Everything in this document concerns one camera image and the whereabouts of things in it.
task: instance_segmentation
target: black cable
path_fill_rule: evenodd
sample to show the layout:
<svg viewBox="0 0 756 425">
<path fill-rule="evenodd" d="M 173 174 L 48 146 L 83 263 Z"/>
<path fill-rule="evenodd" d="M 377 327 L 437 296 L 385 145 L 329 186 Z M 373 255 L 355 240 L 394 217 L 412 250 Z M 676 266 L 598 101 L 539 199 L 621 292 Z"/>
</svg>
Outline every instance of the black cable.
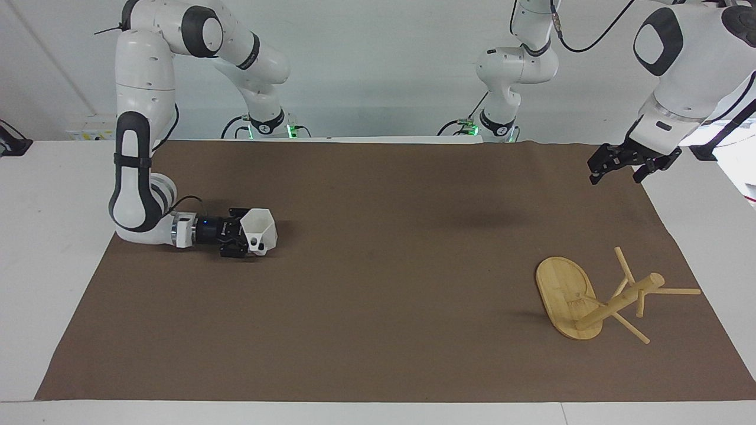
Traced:
<svg viewBox="0 0 756 425">
<path fill-rule="evenodd" d="M 753 73 L 751 73 L 751 80 L 748 81 L 748 85 L 745 87 L 745 90 L 743 91 L 743 93 L 741 93 L 741 95 L 738 98 L 738 100 L 735 101 L 735 103 L 728 110 L 726 110 L 722 115 L 718 116 L 717 118 L 709 119 L 709 120 L 705 121 L 703 123 L 703 125 L 704 126 L 708 126 L 711 123 L 715 123 L 715 122 L 719 121 L 720 119 L 723 119 L 730 112 L 733 112 L 733 109 L 735 109 L 740 104 L 740 102 L 742 102 L 743 99 L 745 99 L 745 96 L 748 94 L 748 92 L 751 91 L 751 87 L 753 87 L 755 79 L 756 79 L 756 72 L 753 72 Z"/>
<path fill-rule="evenodd" d="M 241 121 L 243 118 L 244 118 L 244 115 L 239 115 L 236 118 L 234 118 L 231 121 L 229 121 L 228 124 L 226 124 L 226 126 L 223 128 L 223 133 L 221 133 L 221 138 L 226 138 L 226 132 L 228 131 L 228 129 L 231 128 L 231 126 L 236 121 Z"/>
<path fill-rule="evenodd" d="M 165 214 L 163 214 L 163 217 L 166 217 L 168 214 L 173 213 L 178 206 L 184 202 L 187 199 L 196 199 L 200 202 L 200 205 L 202 206 L 202 212 L 204 215 L 207 215 L 207 211 L 205 211 L 205 201 L 202 200 L 200 197 L 196 197 L 194 195 L 187 195 L 185 197 L 182 197 L 180 200 L 177 200 L 176 203 L 173 204 L 170 208 L 168 208 L 168 211 L 166 211 Z"/>
<path fill-rule="evenodd" d="M 249 127 L 239 127 L 238 129 L 236 129 L 236 131 L 234 132 L 234 138 L 239 138 L 239 130 L 249 130 Z"/>
<path fill-rule="evenodd" d="M 567 50 L 573 53 L 583 53 L 583 52 L 589 51 L 590 49 L 594 48 L 597 44 L 599 44 L 599 42 L 603 40 L 606 34 L 609 34 L 609 31 L 611 31 L 612 28 L 614 28 L 614 25 L 616 25 L 617 22 L 619 22 L 619 20 L 622 18 L 625 12 L 627 12 L 630 6 L 632 6 L 633 3 L 635 2 L 635 0 L 630 0 L 627 3 L 627 5 L 625 5 L 624 9 L 622 9 L 622 12 L 620 12 L 619 15 L 617 15 L 617 17 L 612 21 L 612 23 L 609 24 L 609 27 L 607 27 L 606 30 L 604 30 L 603 34 L 601 34 L 601 36 L 598 39 L 596 39 L 595 42 L 591 43 L 586 48 L 573 48 L 570 45 L 568 45 L 567 42 L 565 42 L 564 40 L 564 35 L 562 34 L 562 24 L 559 22 L 559 13 L 556 11 L 554 0 L 550 0 L 550 1 L 551 1 L 551 13 L 553 14 L 554 29 L 556 30 L 556 35 L 559 37 L 559 40 L 562 42 L 562 45 L 565 46 Z"/>
<path fill-rule="evenodd" d="M 711 156 L 714 152 L 714 149 L 719 145 L 719 143 L 722 142 L 730 133 L 734 132 L 737 128 L 739 128 L 744 121 L 746 121 L 751 115 L 756 113 L 756 99 L 751 101 L 748 106 L 743 108 L 736 116 L 733 118 L 732 121 L 727 123 L 726 126 L 724 126 L 717 135 L 714 136 L 707 144 L 702 144 L 700 146 L 691 146 L 690 149 L 694 152 L 697 152 L 696 156 Z"/>
<path fill-rule="evenodd" d="M 467 119 L 471 119 L 473 115 L 475 115 L 475 112 L 478 110 L 478 108 L 480 108 L 480 105 L 482 105 L 483 101 L 488 97 L 488 93 L 490 92 L 486 92 L 485 95 L 483 95 L 483 98 L 480 100 L 480 102 L 478 102 L 478 104 L 475 106 L 475 109 L 472 110 L 470 115 L 467 116 Z"/>
<path fill-rule="evenodd" d="M 441 127 L 441 129 L 438 131 L 437 136 L 440 136 L 441 134 L 443 134 L 444 130 L 448 129 L 449 127 L 453 126 L 456 123 L 457 123 L 457 120 L 455 119 L 454 121 L 449 121 L 448 123 L 444 124 L 444 126 Z"/>
<path fill-rule="evenodd" d="M 307 132 L 307 135 L 310 136 L 310 138 L 312 138 L 312 133 L 310 133 L 310 129 L 308 129 L 307 127 L 305 127 L 305 126 L 294 126 L 294 129 L 295 130 L 304 129 Z"/>
<path fill-rule="evenodd" d="M 11 129 L 11 130 L 13 130 L 13 131 L 15 131 L 16 133 L 18 133 L 18 135 L 19 135 L 19 136 L 21 136 L 21 138 L 22 138 L 22 139 L 26 139 L 26 136 L 25 136 L 25 135 L 23 135 L 23 133 L 21 133 L 20 131 L 18 131 L 18 130 L 16 129 L 16 127 L 13 127 L 13 126 L 12 126 L 12 125 L 11 125 L 11 124 L 10 124 L 10 123 L 8 122 L 8 121 L 5 121 L 4 119 L 0 119 L 0 123 L 3 123 L 3 124 L 5 124 L 5 125 L 6 125 L 6 126 L 8 126 L 8 127 L 9 127 L 9 128 Z"/>
<path fill-rule="evenodd" d="M 115 31 L 116 29 L 123 30 L 123 23 L 119 23 L 118 26 L 114 26 L 113 28 L 103 29 L 102 31 L 97 31 L 94 33 L 95 36 L 99 36 L 102 33 L 107 33 L 108 31 Z"/>
<path fill-rule="evenodd" d="M 176 109 L 176 119 L 173 121 L 173 126 L 171 126 L 171 129 L 168 130 L 168 134 L 160 141 L 160 143 L 158 143 L 156 147 L 152 148 L 153 152 L 160 149 L 160 147 L 163 146 L 163 144 L 165 144 L 168 141 L 168 138 L 171 137 L 171 134 L 173 134 L 173 130 L 175 130 L 176 126 L 178 125 L 178 118 L 180 116 L 180 114 L 178 113 L 178 104 L 173 104 L 173 108 Z"/>
<path fill-rule="evenodd" d="M 515 4 L 512 6 L 512 16 L 510 16 L 510 34 L 512 34 L 513 36 L 515 35 L 515 33 L 512 32 L 512 23 L 515 21 L 515 12 L 517 11 L 517 2 L 519 2 L 519 0 L 515 0 Z"/>
<path fill-rule="evenodd" d="M 467 116 L 467 119 L 472 119 L 473 115 L 475 115 L 475 112 L 478 110 L 478 108 L 480 107 L 480 105 L 482 105 L 483 101 L 488 97 L 488 93 L 489 92 L 486 92 L 485 95 L 483 95 L 483 97 L 480 99 L 480 102 L 478 102 L 478 104 L 475 106 L 475 109 L 473 109 L 472 112 L 470 113 L 470 115 Z M 438 131 L 437 136 L 440 136 L 441 134 L 443 134 L 444 130 L 448 129 L 449 127 L 453 126 L 454 124 L 459 124 L 459 120 L 456 119 L 454 121 L 450 121 L 450 122 L 444 124 L 444 126 L 441 127 L 441 129 Z"/>
</svg>

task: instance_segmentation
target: brown paper mat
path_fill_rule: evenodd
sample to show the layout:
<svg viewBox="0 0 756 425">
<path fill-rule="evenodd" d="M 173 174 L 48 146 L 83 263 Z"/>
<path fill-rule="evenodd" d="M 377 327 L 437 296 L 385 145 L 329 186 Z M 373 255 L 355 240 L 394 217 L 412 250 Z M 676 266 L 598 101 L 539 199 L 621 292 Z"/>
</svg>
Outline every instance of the brown paper mat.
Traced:
<svg viewBox="0 0 756 425">
<path fill-rule="evenodd" d="M 221 259 L 113 239 L 37 399 L 550 402 L 756 399 L 703 296 L 650 296 L 591 341 L 534 281 L 566 256 L 600 299 L 622 273 L 697 287 L 630 170 L 580 145 L 169 143 L 182 194 L 269 207 L 280 246 Z"/>
</svg>

